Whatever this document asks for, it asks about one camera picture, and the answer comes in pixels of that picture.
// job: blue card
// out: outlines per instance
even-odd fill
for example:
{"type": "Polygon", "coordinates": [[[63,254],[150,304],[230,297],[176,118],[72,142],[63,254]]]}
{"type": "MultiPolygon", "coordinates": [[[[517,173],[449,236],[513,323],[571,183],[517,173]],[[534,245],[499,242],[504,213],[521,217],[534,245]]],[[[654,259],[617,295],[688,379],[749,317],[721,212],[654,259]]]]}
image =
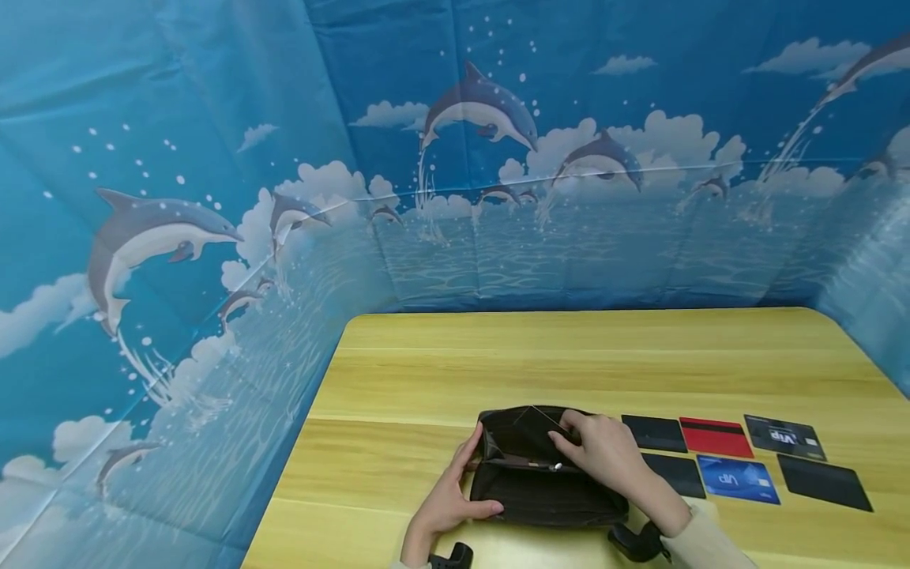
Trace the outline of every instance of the blue card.
{"type": "Polygon", "coordinates": [[[702,469],[704,487],[712,494],[753,502],[781,502],[768,469],[760,462],[735,461],[699,454],[698,466],[702,469]]]}

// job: hand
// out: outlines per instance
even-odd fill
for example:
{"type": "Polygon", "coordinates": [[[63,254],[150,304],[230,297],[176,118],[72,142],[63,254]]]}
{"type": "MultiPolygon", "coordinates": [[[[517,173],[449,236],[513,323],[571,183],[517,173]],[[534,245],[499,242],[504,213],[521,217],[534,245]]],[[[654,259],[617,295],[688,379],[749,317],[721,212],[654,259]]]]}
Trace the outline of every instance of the hand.
{"type": "Polygon", "coordinates": [[[574,429],[581,436],[581,446],[576,446],[550,431],[553,444],[569,460],[638,506],[663,535],[675,537],[685,529],[692,519],[689,505],[651,470],[625,423],[613,417],[588,417],[567,409],[560,425],[566,431],[574,429]]]}
{"type": "Polygon", "coordinates": [[[401,547],[401,562],[407,567],[422,567],[430,558],[433,542],[467,520],[483,520],[502,512],[502,504],[493,500],[471,502],[461,493],[461,477],[469,467],[471,456],[482,434],[478,422],[474,433],[463,442],[430,494],[411,518],[401,547]]]}

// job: red card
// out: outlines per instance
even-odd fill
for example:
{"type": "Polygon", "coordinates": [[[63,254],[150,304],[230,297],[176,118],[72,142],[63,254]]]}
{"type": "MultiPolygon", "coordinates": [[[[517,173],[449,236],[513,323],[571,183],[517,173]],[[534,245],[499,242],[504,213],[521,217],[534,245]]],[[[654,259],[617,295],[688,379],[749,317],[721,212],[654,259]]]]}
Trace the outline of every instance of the red card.
{"type": "Polygon", "coordinates": [[[682,436],[690,451],[754,458],[743,426],[738,422],[680,417],[682,436]]]}

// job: left hand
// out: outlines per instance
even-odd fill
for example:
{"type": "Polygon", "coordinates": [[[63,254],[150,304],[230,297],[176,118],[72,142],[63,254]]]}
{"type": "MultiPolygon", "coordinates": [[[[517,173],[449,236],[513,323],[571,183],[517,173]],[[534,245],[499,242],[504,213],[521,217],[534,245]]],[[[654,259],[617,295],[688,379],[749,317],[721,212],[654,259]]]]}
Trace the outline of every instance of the left hand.
{"type": "Polygon", "coordinates": [[[461,493],[461,477],[468,468],[482,432],[482,425],[478,422],[474,433],[455,451],[449,466],[411,518],[401,548],[401,562],[407,567],[427,564],[433,542],[441,533],[449,532],[467,520],[483,520],[502,513],[499,502],[472,502],[461,493]]]}

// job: wrist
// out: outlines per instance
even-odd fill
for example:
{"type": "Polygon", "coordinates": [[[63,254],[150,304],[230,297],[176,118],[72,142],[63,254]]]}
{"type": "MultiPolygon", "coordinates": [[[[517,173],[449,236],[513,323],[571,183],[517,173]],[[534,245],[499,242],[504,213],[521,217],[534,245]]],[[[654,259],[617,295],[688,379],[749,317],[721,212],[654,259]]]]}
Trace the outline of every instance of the wrist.
{"type": "Polygon", "coordinates": [[[410,569],[420,569],[429,563],[436,537],[436,533],[420,518],[412,518],[401,546],[401,563],[410,569]]]}

